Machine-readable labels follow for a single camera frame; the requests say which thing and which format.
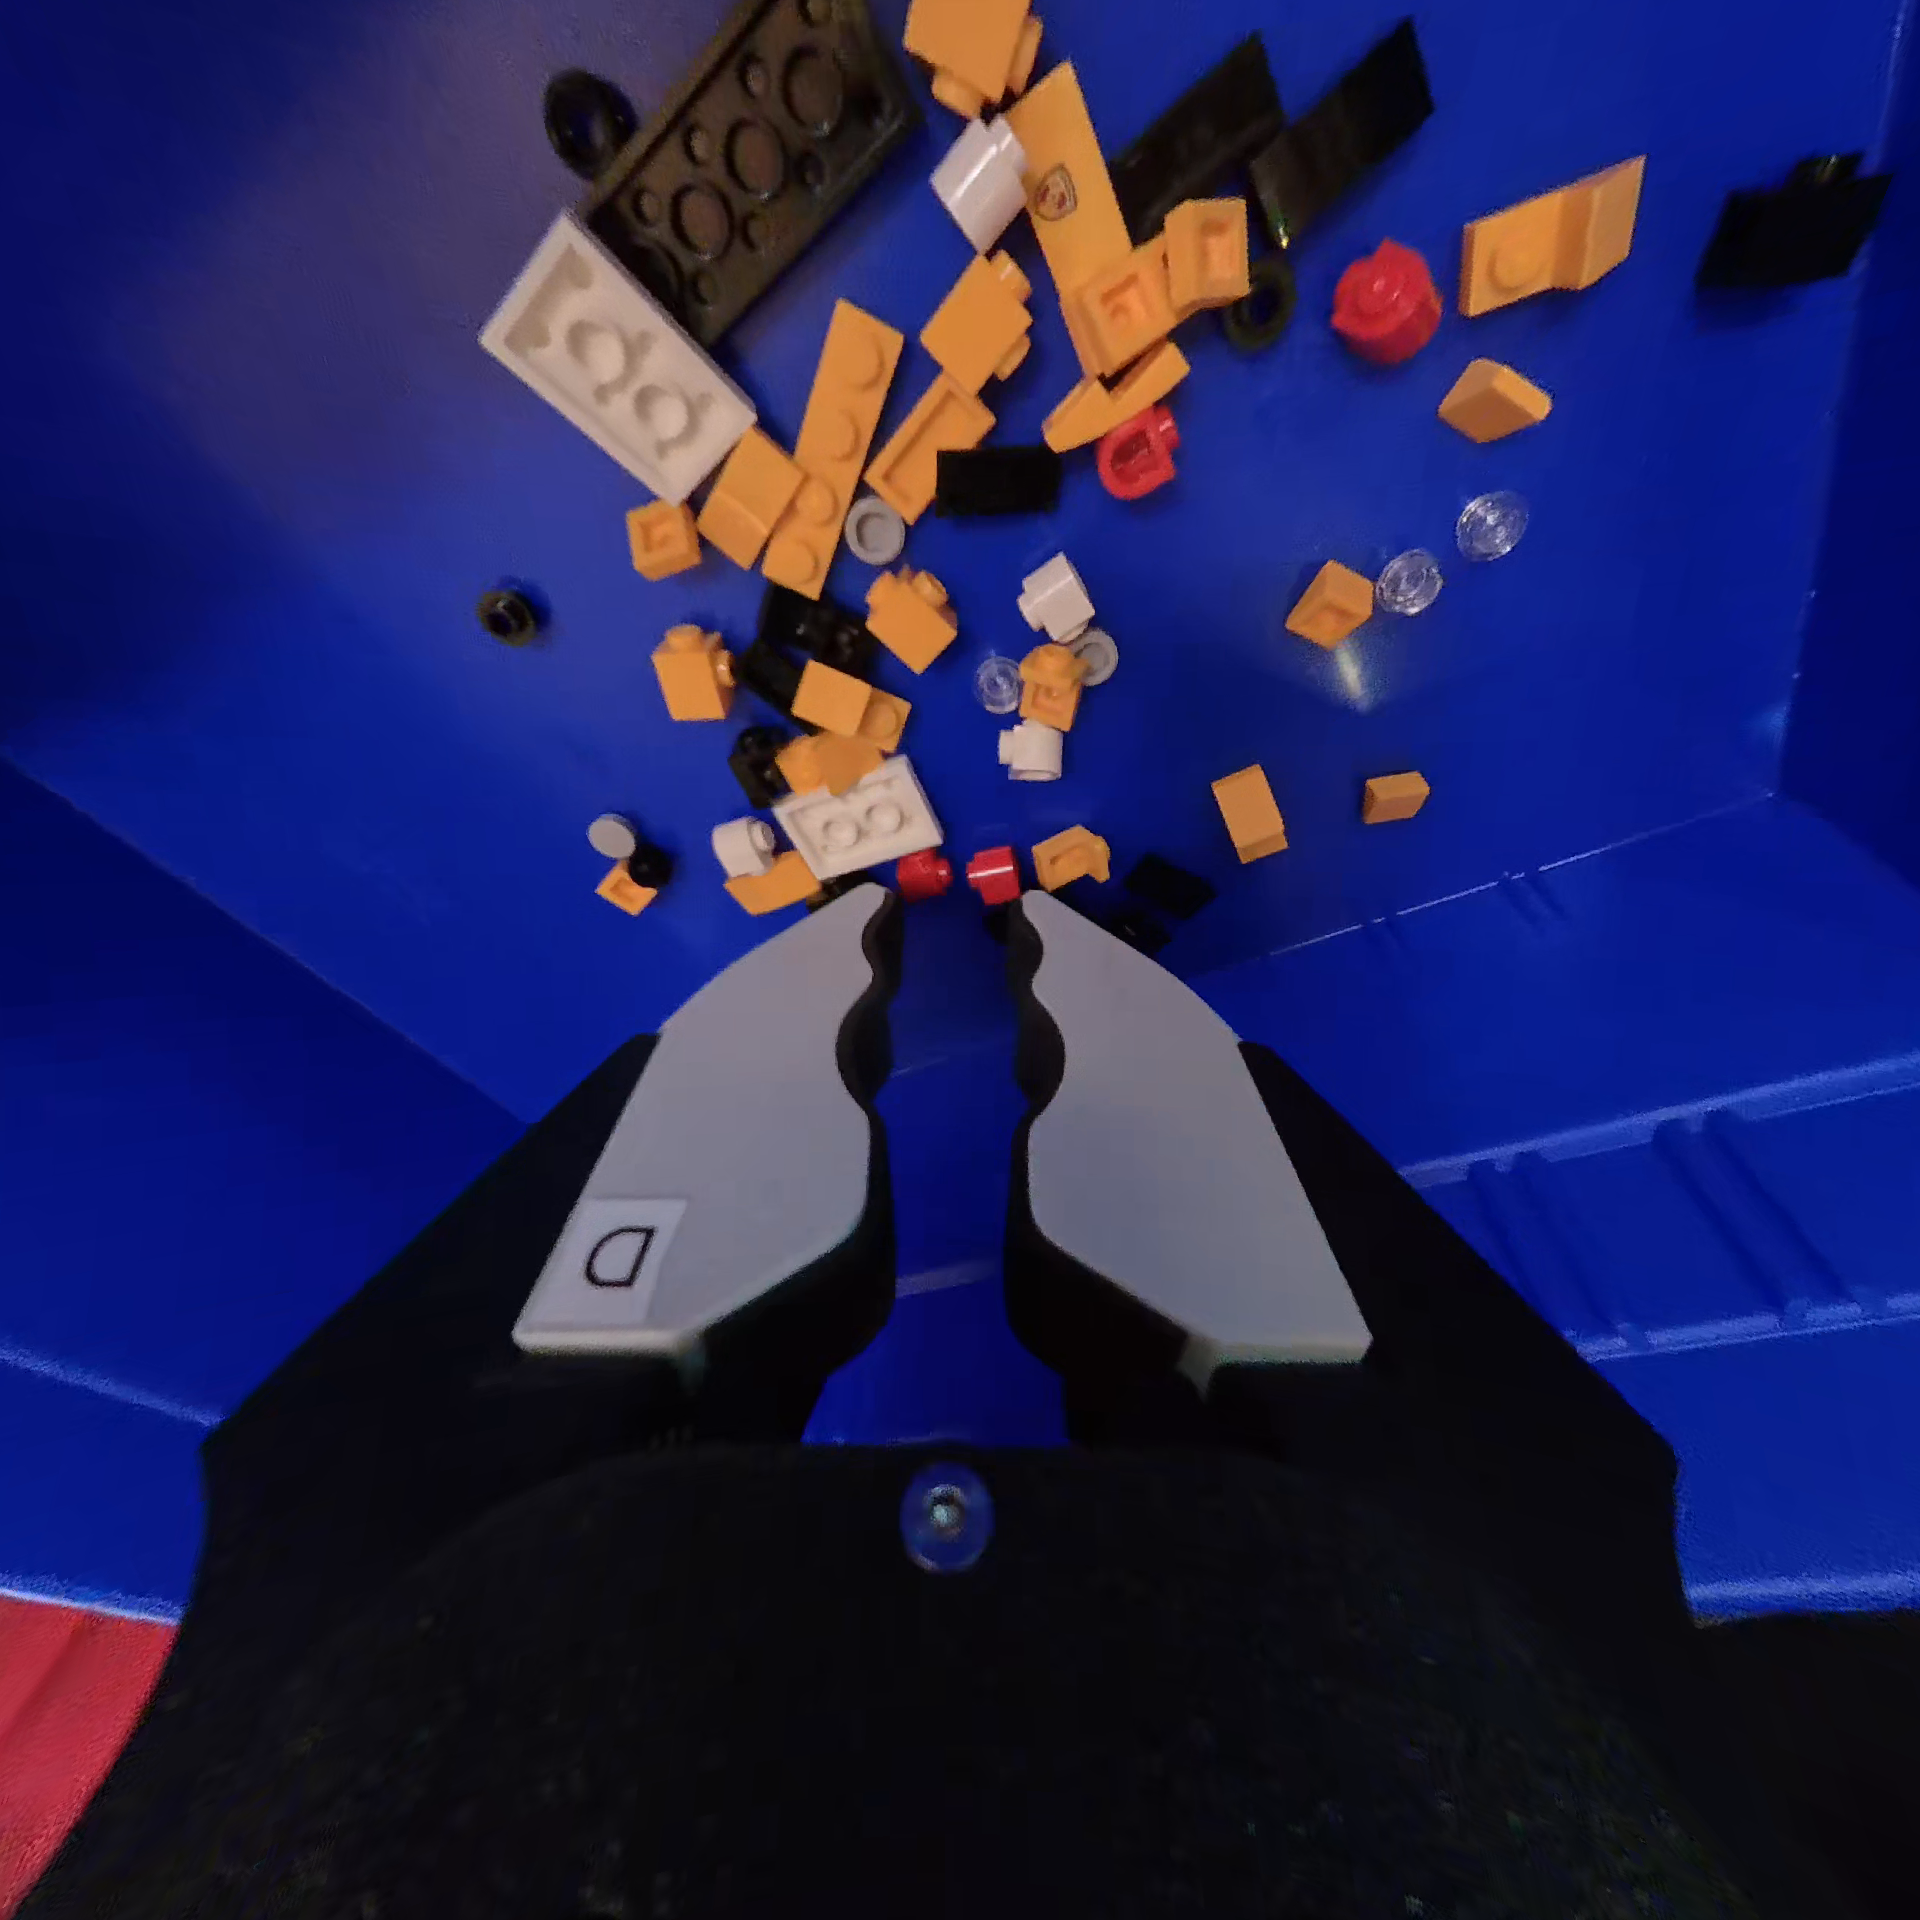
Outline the red round lego brick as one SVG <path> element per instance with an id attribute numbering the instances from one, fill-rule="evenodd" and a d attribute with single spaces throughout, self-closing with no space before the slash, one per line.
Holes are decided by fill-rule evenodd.
<path id="1" fill-rule="evenodd" d="M 1445 313 L 1421 252 L 1386 237 L 1340 274 L 1332 333 L 1372 369 L 1398 369 L 1421 352 Z"/>

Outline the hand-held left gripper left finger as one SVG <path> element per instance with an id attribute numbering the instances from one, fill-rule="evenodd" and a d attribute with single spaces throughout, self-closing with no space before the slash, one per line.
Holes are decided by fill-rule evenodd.
<path id="1" fill-rule="evenodd" d="M 801 1437 L 897 1298 L 878 1112 L 901 899 L 870 881 L 699 988 L 659 1032 L 515 1347 L 629 1368 L 697 1432 Z"/>

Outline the black lego plate round holes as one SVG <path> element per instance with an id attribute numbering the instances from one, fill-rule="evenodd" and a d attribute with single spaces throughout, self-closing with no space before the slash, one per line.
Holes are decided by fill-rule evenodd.
<path id="1" fill-rule="evenodd" d="M 918 128 L 869 4 L 739 4 L 573 218 L 712 349 Z"/>

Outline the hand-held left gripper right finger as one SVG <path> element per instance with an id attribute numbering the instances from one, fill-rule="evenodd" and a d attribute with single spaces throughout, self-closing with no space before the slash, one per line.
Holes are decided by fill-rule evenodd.
<path id="1" fill-rule="evenodd" d="M 1011 910 L 1005 956 L 1025 1115 L 1003 1297 L 1069 1436 L 1185 1443 L 1224 1376 L 1344 1379 L 1374 1336 L 1240 1035 L 1051 894 Z"/>

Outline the long white lego plate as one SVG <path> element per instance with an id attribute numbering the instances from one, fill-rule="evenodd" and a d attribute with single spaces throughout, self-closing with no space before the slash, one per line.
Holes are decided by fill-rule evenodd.
<path id="1" fill-rule="evenodd" d="M 478 344 L 672 508 L 756 424 L 753 398 L 569 213 L 546 228 Z"/>

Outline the short white lego plate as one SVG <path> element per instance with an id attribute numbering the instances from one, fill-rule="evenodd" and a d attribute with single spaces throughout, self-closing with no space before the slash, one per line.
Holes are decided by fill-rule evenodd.
<path id="1" fill-rule="evenodd" d="M 944 828 L 905 754 L 884 757 L 840 796 L 821 787 L 779 800 L 776 821 L 816 881 L 866 874 L 944 843 Z"/>

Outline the red plastic bin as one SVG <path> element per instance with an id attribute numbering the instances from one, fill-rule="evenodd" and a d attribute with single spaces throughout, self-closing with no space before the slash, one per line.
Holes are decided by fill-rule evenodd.
<path id="1" fill-rule="evenodd" d="M 101 1789 L 174 1643 L 174 1622 L 2 1598 L 2 1915 Z"/>

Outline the blue plastic bin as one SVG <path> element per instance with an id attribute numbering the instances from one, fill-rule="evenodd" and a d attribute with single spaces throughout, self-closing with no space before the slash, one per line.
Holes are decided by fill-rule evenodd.
<path id="1" fill-rule="evenodd" d="M 649 489 L 481 344 L 737 4 L 5 4 L 5 1592 L 172 1618 L 195 1444 L 728 899 Z M 955 113 L 869 4 L 931 188 Z M 1635 838 L 1214 952 L 1682 1459 L 1706 1616 L 1915 1605 L 1915 4 L 1643 4 Z"/>

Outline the red lego clip piece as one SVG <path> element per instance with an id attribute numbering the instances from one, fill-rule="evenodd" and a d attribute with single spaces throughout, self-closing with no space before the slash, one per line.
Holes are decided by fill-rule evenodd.
<path id="1" fill-rule="evenodd" d="M 1116 500 L 1137 504 L 1177 477 L 1182 432 L 1164 401 L 1118 424 L 1094 448 L 1094 474 Z"/>

